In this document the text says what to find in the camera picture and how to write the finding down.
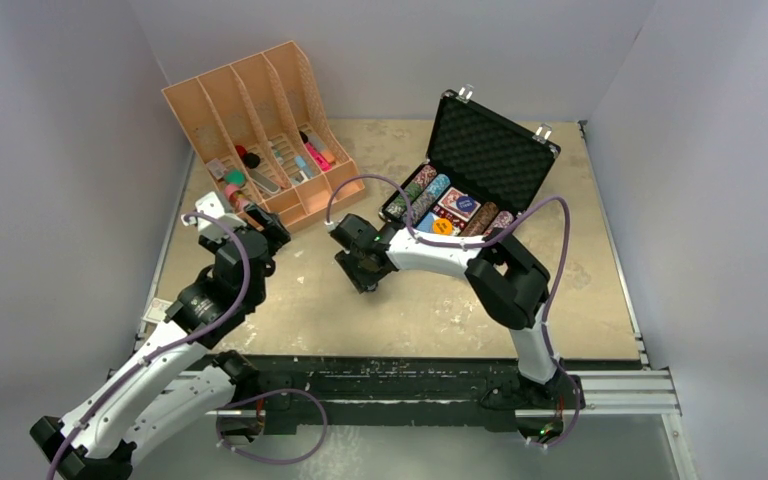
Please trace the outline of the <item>black poker chip case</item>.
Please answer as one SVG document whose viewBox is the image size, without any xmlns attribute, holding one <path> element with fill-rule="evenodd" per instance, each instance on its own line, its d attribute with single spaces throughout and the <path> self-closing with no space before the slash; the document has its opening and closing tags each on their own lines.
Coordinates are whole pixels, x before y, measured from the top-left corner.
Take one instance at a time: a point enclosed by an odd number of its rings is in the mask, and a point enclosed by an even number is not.
<svg viewBox="0 0 768 480">
<path fill-rule="evenodd" d="M 423 166 L 431 165 L 438 175 L 449 177 L 449 188 L 461 190 L 482 205 L 493 202 L 499 212 L 515 216 L 529 208 L 561 152 L 549 140 L 550 134 L 546 125 L 532 132 L 468 99 L 465 93 L 447 90 L 438 104 L 425 160 L 402 182 L 402 189 Z M 406 224 L 411 204 L 401 218 L 384 212 L 396 195 L 381 206 L 379 216 Z"/>
</svg>

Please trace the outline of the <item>blue small blind button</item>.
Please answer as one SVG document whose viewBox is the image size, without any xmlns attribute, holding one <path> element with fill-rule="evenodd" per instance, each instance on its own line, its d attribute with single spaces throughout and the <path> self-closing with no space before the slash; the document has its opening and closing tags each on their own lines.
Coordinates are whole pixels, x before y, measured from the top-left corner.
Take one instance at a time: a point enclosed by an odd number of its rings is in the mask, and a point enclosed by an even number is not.
<svg viewBox="0 0 768 480">
<path fill-rule="evenodd" d="M 480 203 L 468 195 L 462 195 L 456 200 L 456 206 L 457 209 L 463 212 L 465 215 L 472 215 L 473 212 L 480 206 Z"/>
</svg>

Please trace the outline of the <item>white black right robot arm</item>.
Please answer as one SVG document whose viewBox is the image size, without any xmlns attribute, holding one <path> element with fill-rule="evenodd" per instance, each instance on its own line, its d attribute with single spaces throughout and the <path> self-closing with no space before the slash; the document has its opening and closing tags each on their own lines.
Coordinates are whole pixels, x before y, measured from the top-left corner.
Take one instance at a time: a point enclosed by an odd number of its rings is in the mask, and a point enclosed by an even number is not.
<svg viewBox="0 0 768 480">
<path fill-rule="evenodd" d="M 544 407 L 559 396 L 558 361 L 546 329 L 550 273 L 516 237 L 497 229 L 491 237 L 476 237 L 473 247 L 471 237 L 422 232 L 413 238 L 405 227 L 377 228 L 355 214 L 325 225 L 341 247 L 335 260 L 360 293 L 401 271 L 466 281 L 486 314 L 510 333 L 524 399 Z"/>
</svg>

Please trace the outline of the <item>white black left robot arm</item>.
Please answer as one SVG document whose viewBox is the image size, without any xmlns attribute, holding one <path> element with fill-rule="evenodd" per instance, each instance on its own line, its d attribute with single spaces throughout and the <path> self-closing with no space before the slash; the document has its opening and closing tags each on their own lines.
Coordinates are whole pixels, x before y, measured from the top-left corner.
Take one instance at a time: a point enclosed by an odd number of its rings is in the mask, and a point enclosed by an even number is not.
<svg viewBox="0 0 768 480">
<path fill-rule="evenodd" d="M 207 411 L 255 402 L 258 382 L 234 353 L 170 386 L 266 299 L 273 257 L 290 234 L 274 213 L 253 204 L 244 212 L 252 224 L 220 201 L 204 200 L 183 216 L 213 253 L 213 265 L 179 293 L 142 347 L 98 391 L 64 416 L 44 416 L 32 426 L 31 436 L 50 462 L 47 478 L 126 479 Z"/>
</svg>

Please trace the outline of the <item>yellow big blind button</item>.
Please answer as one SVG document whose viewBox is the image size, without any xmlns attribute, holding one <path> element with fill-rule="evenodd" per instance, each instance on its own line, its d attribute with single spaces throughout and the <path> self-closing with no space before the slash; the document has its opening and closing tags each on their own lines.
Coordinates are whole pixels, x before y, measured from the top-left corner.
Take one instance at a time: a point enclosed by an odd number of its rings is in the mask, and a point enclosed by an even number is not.
<svg viewBox="0 0 768 480">
<path fill-rule="evenodd" d="M 438 235 L 452 235 L 455 225 L 446 218 L 437 218 L 432 222 L 431 231 Z"/>
</svg>

